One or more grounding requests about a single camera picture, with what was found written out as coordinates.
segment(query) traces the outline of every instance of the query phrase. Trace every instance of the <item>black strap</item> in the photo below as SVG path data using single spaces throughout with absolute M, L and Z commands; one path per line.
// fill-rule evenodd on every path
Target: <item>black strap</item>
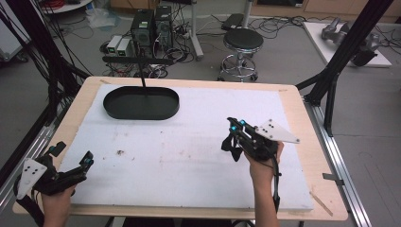
M 233 155 L 234 160 L 238 162 L 239 157 L 241 156 L 242 153 L 242 148 L 236 148 L 236 143 L 237 141 L 234 138 L 234 136 L 229 134 L 228 137 L 221 144 L 221 149 L 224 151 L 231 151 L 231 155 Z

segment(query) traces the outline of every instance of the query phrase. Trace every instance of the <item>black oval tray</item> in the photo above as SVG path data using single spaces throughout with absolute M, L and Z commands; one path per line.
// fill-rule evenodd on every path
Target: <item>black oval tray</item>
M 124 86 L 109 92 L 103 106 L 115 119 L 166 120 L 180 109 L 180 99 L 165 87 Z

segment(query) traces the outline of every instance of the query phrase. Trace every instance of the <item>forearm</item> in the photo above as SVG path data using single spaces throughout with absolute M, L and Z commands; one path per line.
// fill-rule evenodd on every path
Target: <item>forearm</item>
M 271 195 L 271 185 L 254 185 L 254 212 L 256 227 L 279 226 L 275 212 L 274 201 Z
M 44 218 L 44 227 L 64 227 L 68 217 L 65 218 Z

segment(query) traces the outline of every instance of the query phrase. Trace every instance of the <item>wooden table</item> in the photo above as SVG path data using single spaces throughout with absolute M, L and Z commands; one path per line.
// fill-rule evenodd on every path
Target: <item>wooden table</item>
M 58 168 L 61 160 L 72 144 L 84 116 L 92 105 L 97 90 L 102 84 L 141 85 L 140 79 L 91 77 L 86 79 L 76 99 L 62 120 L 50 146 L 63 141 L 67 148 L 54 165 Z M 323 173 L 331 173 L 316 132 L 306 112 L 304 103 L 295 86 L 261 83 L 217 82 L 176 79 L 147 79 L 147 86 L 199 87 L 223 89 L 253 89 L 278 92 L 286 112 L 291 131 L 302 143 L 297 145 L 299 159 L 314 203 L 312 211 L 279 211 L 279 219 L 296 220 L 345 220 L 348 217 L 343 200 L 335 182 L 323 178 Z M 14 204 L 15 213 L 26 211 Z M 72 205 L 72 215 L 124 216 L 124 217 L 171 217 L 171 218 L 231 218 L 254 219 L 253 209 L 225 208 L 176 208 L 176 207 L 138 207 L 105 205 Z

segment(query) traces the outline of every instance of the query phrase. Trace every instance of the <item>stool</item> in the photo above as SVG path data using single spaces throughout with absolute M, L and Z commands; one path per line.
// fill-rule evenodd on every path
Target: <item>stool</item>
M 224 81 L 222 73 L 237 77 L 244 81 L 244 78 L 251 77 L 252 81 L 257 80 L 256 65 L 246 54 L 253 54 L 259 51 L 263 44 L 263 37 L 256 31 L 247 28 L 235 28 L 224 35 L 225 46 L 236 51 L 235 55 L 229 55 L 220 66 L 219 81 Z

